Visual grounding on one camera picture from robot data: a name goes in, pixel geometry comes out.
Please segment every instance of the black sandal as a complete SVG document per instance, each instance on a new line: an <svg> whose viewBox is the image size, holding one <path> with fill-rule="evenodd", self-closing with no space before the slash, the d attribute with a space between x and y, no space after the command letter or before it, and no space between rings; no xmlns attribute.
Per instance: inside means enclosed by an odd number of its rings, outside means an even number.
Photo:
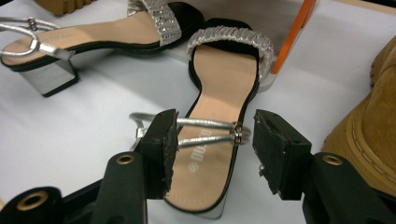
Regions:
<svg viewBox="0 0 396 224"><path fill-rule="evenodd" d="M190 76L200 90L188 117L242 123L272 65L270 40L241 21L212 19L191 37L188 53ZM224 131L184 127L178 138L220 134ZM237 149L217 144L180 150L166 201L184 212L220 217Z"/></svg>
<svg viewBox="0 0 396 224"><path fill-rule="evenodd" d="M1 22L26 22L27 28ZM204 22L196 8L163 0L130 0L126 19L60 28L28 18L0 18L0 30L30 37L17 40L0 51L3 65L21 74L44 96L50 96L78 77L69 62L74 54L93 49L126 49L132 54L153 54L172 48L190 37ZM36 35L32 30L48 30ZM57 62L50 68L46 65Z"/></svg>

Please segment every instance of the beige insole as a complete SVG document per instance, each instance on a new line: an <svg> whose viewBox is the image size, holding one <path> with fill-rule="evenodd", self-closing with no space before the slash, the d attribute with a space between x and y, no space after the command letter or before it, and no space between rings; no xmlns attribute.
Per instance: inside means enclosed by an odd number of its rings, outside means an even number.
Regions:
<svg viewBox="0 0 396 224"><path fill-rule="evenodd" d="M208 46L195 51L194 67L202 93L190 118L238 121L257 73L253 56L231 53ZM184 127L178 139L226 134L207 128ZM182 148L176 156L167 201L188 211L213 206L226 185L233 154L231 144Z"/></svg>
<svg viewBox="0 0 396 224"><path fill-rule="evenodd" d="M110 22L67 27L48 31L37 35L46 44L67 49L91 42L120 42L125 44L151 44L160 41L155 24L146 12L138 12L131 17ZM4 48L11 52L24 52L29 49L32 39L25 37ZM24 58L2 57L5 65L19 65L43 57L42 53L35 53Z"/></svg>

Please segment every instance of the silver strap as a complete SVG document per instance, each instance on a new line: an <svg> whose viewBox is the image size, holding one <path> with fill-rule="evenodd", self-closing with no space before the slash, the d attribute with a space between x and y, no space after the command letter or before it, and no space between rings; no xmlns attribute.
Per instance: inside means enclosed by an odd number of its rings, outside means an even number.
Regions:
<svg viewBox="0 0 396 224"><path fill-rule="evenodd" d="M36 20L33 17L29 17L29 18L0 17L0 22L26 23L21 26L0 23L0 31L17 32L24 35L28 35L32 38L32 42L29 46L29 49L26 50L25 52L10 52L10 51L0 50L0 55L2 56L27 57L36 52L41 52L57 59L69 60L71 57L73 57L73 55L75 55L75 52L73 50L70 51L70 50L60 49L46 43L41 43L37 35L33 32L36 30L50 31L61 28L56 24L47 21Z"/></svg>
<svg viewBox="0 0 396 224"><path fill-rule="evenodd" d="M128 16L147 11L155 22L160 36L160 46L165 46L181 38L181 29L171 8L164 0L129 0Z"/></svg>
<svg viewBox="0 0 396 224"><path fill-rule="evenodd" d="M146 114L146 113L132 113L129 116L129 118L133 119L137 125L136 141L134 142L134 145L131 147L131 150L134 150L148 130L148 128L144 127L143 120L153 121L155 115ZM221 129L221 130L229 131L229 134L224 134L224 135L182 139L178 141L178 148L195 147L195 146L224 143L224 142L229 142L232 145L239 146L245 144L248 141L248 137L251 134L250 129L242 126L242 124L239 122L227 123L227 122L221 122L210 119L177 118L177 125L179 127L194 126L194 127L206 127L211 129Z"/></svg>
<svg viewBox="0 0 396 224"><path fill-rule="evenodd" d="M204 43L220 40L231 40L238 43L247 44L258 49L260 57L260 81L262 81L268 75L274 58L274 48L271 40L267 36L259 32L251 31L247 28L218 26L198 30L190 38L189 44L187 46L187 54L189 55L190 60L195 47Z"/></svg>

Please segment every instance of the silver heel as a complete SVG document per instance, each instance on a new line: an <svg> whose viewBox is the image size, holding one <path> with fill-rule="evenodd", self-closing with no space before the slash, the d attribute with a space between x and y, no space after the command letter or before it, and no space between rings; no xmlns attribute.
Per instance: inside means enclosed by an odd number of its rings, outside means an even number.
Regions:
<svg viewBox="0 0 396 224"><path fill-rule="evenodd" d="M34 70L21 72L21 75L45 97L78 82L78 75L70 60L60 60Z"/></svg>

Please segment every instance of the white table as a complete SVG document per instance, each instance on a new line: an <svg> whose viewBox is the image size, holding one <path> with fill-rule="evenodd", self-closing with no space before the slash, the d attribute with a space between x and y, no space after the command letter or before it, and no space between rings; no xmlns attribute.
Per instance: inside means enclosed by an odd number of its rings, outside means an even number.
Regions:
<svg viewBox="0 0 396 224"><path fill-rule="evenodd" d="M35 16L62 26L111 21L124 15L122 1L98 0L55 18L32 0L0 7L1 16ZM323 146L332 128L370 91L370 65L396 35L396 16L322 0L270 90L249 104L275 112L312 142ZM0 47L9 43L0 38ZM35 187L54 186L63 196L103 177L113 155L134 142L134 111L176 108L185 115L198 90L187 65L166 53L131 58L118 50L76 56L81 81L50 98L39 95L19 74L0 65L0 198L8 202ZM304 223L302 202L272 195L251 145L239 148L221 219L180 213L163 201L148 202L148 222Z"/></svg>

